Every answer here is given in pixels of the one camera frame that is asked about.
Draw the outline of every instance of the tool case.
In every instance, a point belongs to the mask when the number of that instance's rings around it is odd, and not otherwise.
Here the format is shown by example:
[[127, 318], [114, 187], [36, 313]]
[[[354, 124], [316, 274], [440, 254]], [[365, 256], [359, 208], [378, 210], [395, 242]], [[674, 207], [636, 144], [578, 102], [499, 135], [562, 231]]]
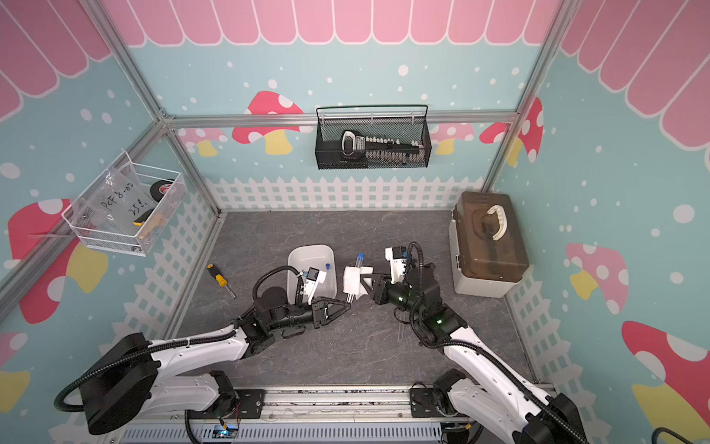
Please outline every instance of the tool case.
[[510, 197], [465, 192], [452, 210], [449, 245], [457, 293], [502, 298], [530, 266]]

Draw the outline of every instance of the metal bracket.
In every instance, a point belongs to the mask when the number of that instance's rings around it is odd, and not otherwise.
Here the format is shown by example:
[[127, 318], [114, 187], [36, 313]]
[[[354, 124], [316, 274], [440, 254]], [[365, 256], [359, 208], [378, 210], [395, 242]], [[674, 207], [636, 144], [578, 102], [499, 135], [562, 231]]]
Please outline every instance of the metal bracket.
[[[264, 407], [264, 395], [266, 390], [262, 389], [237, 389], [239, 395], [239, 407], [235, 412], [223, 419], [259, 419], [261, 409]], [[190, 419], [214, 419], [208, 413], [192, 412]]]
[[[413, 418], [446, 418], [437, 409], [434, 398], [434, 389], [410, 389], [410, 409]], [[457, 413], [452, 418], [466, 418], [466, 415]]]

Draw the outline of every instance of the aluminum frame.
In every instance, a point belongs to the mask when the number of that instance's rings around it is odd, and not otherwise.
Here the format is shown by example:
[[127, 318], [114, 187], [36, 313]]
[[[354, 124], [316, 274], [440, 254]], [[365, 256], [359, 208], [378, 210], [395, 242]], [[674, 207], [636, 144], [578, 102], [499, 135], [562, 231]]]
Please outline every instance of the aluminum frame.
[[491, 163], [491, 168], [486, 174], [486, 180], [484, 182], [483, 190], [485, 193], [489, 193], [493, 189], [493, 184], [498, 179], [503, 169], [503, 163], [505, 162], [510, 150], [513, 147], [515, 139], [518, 137], [520, 129], [523, 127], [523, 122], [528, 117], [528, 112], [532, 108], [537, 93], [540, 91], [542, 86], [542, 81], [545, 79], [547, 72], [550, 70], [552, 61], [555, 58], [559, 44], [562, 42], [564, 35], [567, 33], [567, 28], [574, 18], [574, 13], [577, 12], [581, 0], [562, 0], [557, 7], [557, 13], [555, 14], [555, 19], [552, 25], [547, 30], [545, 35], [544, 44], [540, 49], [540, 53], [537, 55], [535, 60], [535, 66], [532, 68], [532, 72], [528, 78], [528, 82], [525, 84], [525, 91], [520, 98], [520, 104], [518, 105], [518, 117], [515, 121], [508, 127], [506, 135], [503, 137], [503, 143], [501, 143], [496, 157], [493, 158]]

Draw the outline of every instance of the black cable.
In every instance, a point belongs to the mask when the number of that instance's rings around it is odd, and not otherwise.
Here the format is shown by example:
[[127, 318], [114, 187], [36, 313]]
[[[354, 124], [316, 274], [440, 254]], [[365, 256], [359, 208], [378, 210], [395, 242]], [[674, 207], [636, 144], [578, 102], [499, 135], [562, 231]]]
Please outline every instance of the black cable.
[[192, 429], [190, 427], [190, 411], [186, 410], [185, 411], [185, 431], [187, 432], [187, 437], [190, 439], [190, 442], [192, 444], [201, 444], [197, 438], [195, 437], [195, 434], [192, 432]]
[[466, 444], [475, 444], [475, 442], [479, 440], [479, 438], [481, 437], [481, 434], [483, 432], [484, 432], [484, 427], [481, 424], [479, 424], [478, 430], [476, 430], [474, 435], [471, 436], [471, 439], [469, 439], [469, 441]]
[[399, 322], [400, 324], [409, 325], [410, 322], [409, 322], [408, 320], [401, 320], [400, 318], [397, 317], [397, 312], [398, 312], [398, 311], [401, 311], [401, 312], [406, 313], [406, 312], [405, 312], [404, 310], [402, 310], [401, 308], [395, 307], [395, 310], [392, 312], [392, 314], [394, 315], [394, 317], [395, 317], [395, 319], [397, 320], [397, 322]]
[[657, 444], [658, 443], [658, 436], [663, 432], [666, 432], [669, 435], [676, 437], [677, 439], [683, 441], [683, 443], [685, 443], [685, 444], [693, 444], [690, 441], [688, 441], [687, 439], [683, 438], [681, 435], [675, 433], [674, 431], [672, 431], [671, 429], [666, 428], [666, 427], [659, 427], [653, 431], [653, 434], [651, 435], [651, 444]]
[[534, 395], [533, 392], [529, 388], [527, 388], [520, 380], [515, 377], [513, 373], [508, 370], [508, 368], [503, 365], [502, 362], [498, 361], [491, 353], [486, 351], [484, 348], [479, 347], [478, 345], [470, 344], [465, 341], [461, 340], [445, 340], [441, 342], [436, 342], [433, 344], [430, 344], [426, 341], [425, 338], [421, 337], [417, 329], [414, 327], [415, 324], [415, 313], [416, 309], [419, 307], [419, 304], [421, 304], [423, 298], [424, 298], [424, 286], [423, 286], [423, 279], [424, 279], [424, 254], [422, 253], [422, 247], [417, 243], [417, 242], [410, 242], [409, 246], [407, 247], [407, 257], [408, 260], [411, 260], [411, 249], [412, 247], [415, 247], [417, 250], [417, 265], [419, 268], [419, 288], [417, 291], [417, 301], [412, 304], [412, 308], [410, 309], [410, 314], [409, 314], [409, 321], [410, 325], [412, 327], [412, 331], [414, 332], [415, 336], [419, 340], [420, 344], [425, 346], [428, 349], [439, 349], [443, 347], [451, 347], [451, 346], [459, 346], [459, 347], [464, 347], [469, 350], [475, 351], [477, 354], [483, 355], [490, 363], [492, 363], [498, 370], [500, 370], [506, 378], [510, 379], [510, 382], [513, 383], [513, 385], [521, 392], [525, 397], [529, 400], [532, 401], [533, 404], [535, 404], [536, 407], [538, 407], [541, 411], [543, 411], [547, 416], [549, 416], [562, 430], [565, 431], [568, 435], [573, 437], [575, 441], [577, 441], [580, 444], [589, 444], [589, 442], [586, 440], [586, 438], [580, 434], [577, 430], [575, 430], [573, 427], [571, 427], [568, 422], [566, 422], [564, 419], [560, 418], [552, 409], [550, 409], [547, 404], [545, 404], [542, 400], [540, 400], [537, 396]]
[[303, 304], [303, 276], [300, 275], [300, 272], [293, 268], [291, 265], [282, 265], [274, 268], [273, 270], [269, 271], [267, 274], [263, 275], [260, 277], [256, 283], [254, 284], [254, 288], [251, 290], [251, 298], [256, 301], [256, 299], [259, 297], [258, 296], [258, 290], [259, 286], [268, 278], [271, 276], [277, 274], [279, 271], [290, 271], [293, 274], [295, 274], [298, 277], [298, 283], [296, 284], [296, 306], [300, 307]]
[[154, 345], [152, 347], [146, 347], [146, 348], [139, 350], [137, 352], [127, 354], [123, 357], [116, 359], [113, 362], [110, 362], [108, 364], [104, 364], [96, 369], [87, 370], [82, 376], [80, 376], [78, 379], [74, 380], [71, 384], [69, 384], [64, 389], [62, 389], [62, 391], [59, 392], [59, 394], [54, 398], [54, 408], [56, 408], [59, 411], [68, 411], [68, 412], [84, 411], [84, 406], [67, 404], [65, 402], [65, 399], [67, 398], [67, 396], [69, 396], [69, 394], [71, 392], [73, 392], [75, 389], [79, 388], [79, 386], [81, 386], [85, 382], [99, 376], [101, 373], [115, 369], [117, 367], [120, 367], [121, 365], [128, 364], [129, 362], [131, 362], [135, 359], [138, 359], [140, 357], [144, 357], [147, 354], [162, 352], [163, 350], [169, 350], [172, 348], [186, 347], [187, 345], [210, 344], [212, 342], [224, 341], [224, 340], [229, 339], [230, 337], [233, 337], [234, 335], [236, 335], [236, 330], [232, 330], [231, 332], [225, 333], [224, 335], [220, 335], [220, 336], [195, 337], [195, 338], [183, 339], [183, 340], [179, 340], [179, 341], [165, 342], [163, 344]]

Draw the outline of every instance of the white polka dot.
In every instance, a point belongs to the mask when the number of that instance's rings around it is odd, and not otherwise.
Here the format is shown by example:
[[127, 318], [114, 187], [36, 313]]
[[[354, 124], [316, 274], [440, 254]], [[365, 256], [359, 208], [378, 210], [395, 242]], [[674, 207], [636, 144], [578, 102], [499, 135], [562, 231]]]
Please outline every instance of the white polka dot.
[[26, 333], [18, 333], [17, 335], [14, 335], [12, 339], [10, 339], [10, 350], [19, 350], [22, 348], [23, 345], [27, 342], [27, 334]]
[[651, 373], [660, 378], [661, 381], [665, 381], [665, 368], [663, 367], [663, 363], [654, 354], [643, 350], [636, 353], [634, 356], [636, 356], [636, 359], [649, 369]]
[[20, 168], [17, 168], [14, 163], [3, 163], [0, 165], [0, 174], [8, 179], [17, 179], [20, 177]]
[[291, 106], [293, 106], [293, 102], [280, 94], [278, 96], [278, 103], [284, 108], [291, 108]]
[[628, 270], [619, 271], [618, 277], [619, 277], [619, 282], [621, 282], [625, 286], [628, 286]]
[[3, 262], [3, 266], [5, 267], [6, 270], [11, 270], [17, 266], [17, 264], [20, 263], [20, 259], [8, 259], [5, 262]]
[[52, 281], [47, 286], [47, 296], [49, 299], [59, 302], [62, 300], [62, 293], [64, 293], [64, 280], [66, 276], [59, 276], [52, 279]]
[[670, 274], [670, 281], [673, 283], [683, 283], [684, 279], [685, 278], [683, 277], [683, 275], [681, 273], [678, 273], [677, 271], [673, 271]]
[[609, 299], [606, 301], [606, 307], [609, 309], [612, 315], [619, 314], [619, 304], [615, 300]]
[[40, 210], [48, 215], [56, 215], [62, 211], [62, 208], [64, 208], [64, 204], [61, 199], [41, 200], [40, 202], [37, 202], [37, 206], [39, 206]]
[[695, 209], [688, 204], [678, 205], [673, 210], [673, 219], [679, 224], [686, 224], [695, 217]]
[[702, 361], [708, 354], [708, 351], [704, 348], [698, 347], [697, 345], [693, 345], [690, 342], [685, 342], [684, 340], [679, 339], [678, 337], [666, 335], [666, 339], [668, 340], [668, 345], [670, 345], [671, 349], [675, 352], [675, 354], [685, 359], [686, 361]]
[[596, 267], [596, 277], [600, 278], [602, 281], [605, 281], [609, 277], [609, 269], [604, 265]]

